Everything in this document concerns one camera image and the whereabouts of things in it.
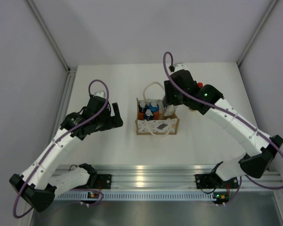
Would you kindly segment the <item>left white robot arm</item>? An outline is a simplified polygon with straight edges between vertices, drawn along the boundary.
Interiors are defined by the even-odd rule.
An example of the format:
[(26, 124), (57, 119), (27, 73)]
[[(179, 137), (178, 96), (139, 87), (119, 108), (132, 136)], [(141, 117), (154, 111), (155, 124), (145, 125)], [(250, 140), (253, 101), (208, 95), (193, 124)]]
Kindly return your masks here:
[(122, 127), (123, 121), (117, 103), (98, 95), (90, 95), (87, 106), (66, 116), (54, 138), (21, 174), (13, 174), (10, 184), (37, 212), (46, 210), (54, 198), (74, 188), (98, 188), (97, 170), (83, 163), (74, 170), (57, 177), (54, 172), (62, 160), (76, 149), (88, 135)]

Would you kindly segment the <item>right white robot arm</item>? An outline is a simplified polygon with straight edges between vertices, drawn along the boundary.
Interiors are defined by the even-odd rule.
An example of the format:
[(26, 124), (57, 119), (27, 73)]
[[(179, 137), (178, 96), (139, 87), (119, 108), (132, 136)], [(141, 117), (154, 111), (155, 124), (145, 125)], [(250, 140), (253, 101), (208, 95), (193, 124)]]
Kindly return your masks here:
[(219, 162), (206, 181), (221, 187), (239, 176), (261, 178), (283, 144), (279, 135), (270, 136), (256, 128), (225, 99), (214, 86), (200, 86), (183, 66), (164, 66), (168, 79), (164, 82), (167, 106), (185, 105), (211, 119), (244, 149), (244, 154)]

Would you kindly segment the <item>light blue pump bottle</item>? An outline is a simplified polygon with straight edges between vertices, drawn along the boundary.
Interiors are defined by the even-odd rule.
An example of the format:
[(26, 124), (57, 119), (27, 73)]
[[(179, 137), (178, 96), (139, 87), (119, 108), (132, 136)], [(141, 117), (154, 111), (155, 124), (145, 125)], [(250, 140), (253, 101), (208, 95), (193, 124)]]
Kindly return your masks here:
[(152, 101), (149, 104), (148, 108), (153, 113), (154, 116), (159, 115), (159, 105), (156, 101)]

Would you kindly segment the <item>dark blue front pump bottle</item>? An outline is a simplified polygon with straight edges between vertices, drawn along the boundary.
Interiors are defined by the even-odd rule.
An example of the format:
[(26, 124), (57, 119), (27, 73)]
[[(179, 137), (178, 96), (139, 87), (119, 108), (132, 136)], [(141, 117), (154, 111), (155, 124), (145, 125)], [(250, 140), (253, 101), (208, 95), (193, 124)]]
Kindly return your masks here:
[(150, 109), (147, 109), (143, 115), (144, 120), (151, 121), (154, 120), (154, 114)]

